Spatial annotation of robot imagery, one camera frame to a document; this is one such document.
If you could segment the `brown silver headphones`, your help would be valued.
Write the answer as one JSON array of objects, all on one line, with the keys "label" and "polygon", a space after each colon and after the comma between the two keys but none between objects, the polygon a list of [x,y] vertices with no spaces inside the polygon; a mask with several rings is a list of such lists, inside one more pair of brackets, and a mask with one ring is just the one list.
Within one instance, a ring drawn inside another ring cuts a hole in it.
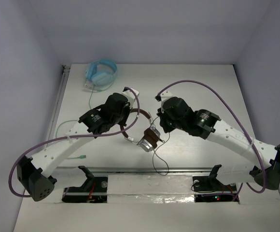
[{"label": "brown silver headphones", "polygon": [[155,127],[154,119],[149,112],[140,109],[140,114],[146,117],[149,121],[149,127],[143,132],[143,137],[136,142],[134,138],[130,137],[126,132],[122,135],[124,138],[132,143],[136,143],[137,146],[141,147],[145,152],[151,152],[157,148],[157,143],[161,142],[160,132]]}]

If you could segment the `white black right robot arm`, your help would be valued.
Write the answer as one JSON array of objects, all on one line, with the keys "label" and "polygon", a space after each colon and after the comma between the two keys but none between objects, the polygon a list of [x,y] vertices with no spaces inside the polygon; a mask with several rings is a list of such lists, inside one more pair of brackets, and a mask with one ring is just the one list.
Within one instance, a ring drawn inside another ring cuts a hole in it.
[{"label": "white black right robot arm", "polygon": [[170,93],[157,96],[156,100],[161,103],[157,115],[165,133],[182,130],[191,136],[219,144],[253,164],[252,167],[215,165],[208,176],[212,189],[219,190],[224,185],[244,182],[255,182],[269,190],[279,189],[280,144],[269,145],[254,138],[247,139],[218,115],[205,109],[193,111],[182,98]]}]

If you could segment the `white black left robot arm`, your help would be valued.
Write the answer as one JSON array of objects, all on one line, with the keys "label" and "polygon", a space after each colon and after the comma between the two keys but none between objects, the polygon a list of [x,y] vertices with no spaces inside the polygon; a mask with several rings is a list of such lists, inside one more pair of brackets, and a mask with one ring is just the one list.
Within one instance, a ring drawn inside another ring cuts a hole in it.
[{"label": "white black left robot arm", "polygon": [[63,137],[47,141],[49,146],[27,157],[21,155],[12,167],[17,178],[28,192],[28,197],[38,202],[45,199],[55,188],[54,170],[83,145],[98,137],[111,136],[115,125],[124,126],[138,95],[130,89],[111,94],[106,102],[84,113]]}]

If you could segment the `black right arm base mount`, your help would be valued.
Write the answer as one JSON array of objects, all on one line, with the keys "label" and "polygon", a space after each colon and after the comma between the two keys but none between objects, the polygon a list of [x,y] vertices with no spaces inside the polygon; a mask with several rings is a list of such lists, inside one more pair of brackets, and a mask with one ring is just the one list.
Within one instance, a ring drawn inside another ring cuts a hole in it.
[{"label": "black right arm base mount", "polygon": [[207,176],[193,176],[191,190],[196,203],[239,202],[237,187],[224,185],[216,179],[221,165],[215,165]]}]

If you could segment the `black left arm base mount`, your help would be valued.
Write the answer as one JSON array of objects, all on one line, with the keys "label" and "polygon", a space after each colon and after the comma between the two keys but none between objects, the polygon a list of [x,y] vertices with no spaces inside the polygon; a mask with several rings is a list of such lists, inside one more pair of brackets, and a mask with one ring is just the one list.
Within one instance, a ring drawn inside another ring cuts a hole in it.
[{"label": "black left arm base mount", "polygon": [[64,188],[64,203],[107,203],[107,176],[94,176],[85,166],[78,167],[85,174],[85,181],[79,187]]}]

